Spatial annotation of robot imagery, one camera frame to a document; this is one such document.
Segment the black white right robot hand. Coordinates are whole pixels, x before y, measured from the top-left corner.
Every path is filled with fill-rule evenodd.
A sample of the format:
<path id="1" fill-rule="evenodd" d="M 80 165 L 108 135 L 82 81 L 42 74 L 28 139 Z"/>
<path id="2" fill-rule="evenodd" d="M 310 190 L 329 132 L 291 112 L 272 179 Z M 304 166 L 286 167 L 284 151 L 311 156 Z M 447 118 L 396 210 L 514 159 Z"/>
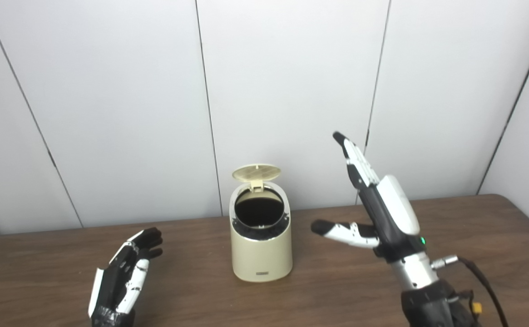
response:
<path id="1" fill-rule="evenodd" d="M 311 231 L 349 246 L 372 249 L 389 264 L 424 252 L 418 219 L 397 178 L 379 178 L 353 141 L 340 132 L 332 136 L 341 146 L 349 180 L 372 224 L 317 219 Z"/>

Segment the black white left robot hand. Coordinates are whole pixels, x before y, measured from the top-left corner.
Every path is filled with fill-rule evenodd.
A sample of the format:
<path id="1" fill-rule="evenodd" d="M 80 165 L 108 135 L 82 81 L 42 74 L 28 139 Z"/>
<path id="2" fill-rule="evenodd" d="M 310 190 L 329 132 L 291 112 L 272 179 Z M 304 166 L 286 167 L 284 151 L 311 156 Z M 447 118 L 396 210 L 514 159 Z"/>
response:
<path id="1" fill-rule="evenodd" d="M 93 327 L 133 327 L 135 303 L 143 289 L 150 261 L 163 253 L 162 232 L 146 228 L 117 250 L 104 269 L 96 269 L 88 305 Z"/>

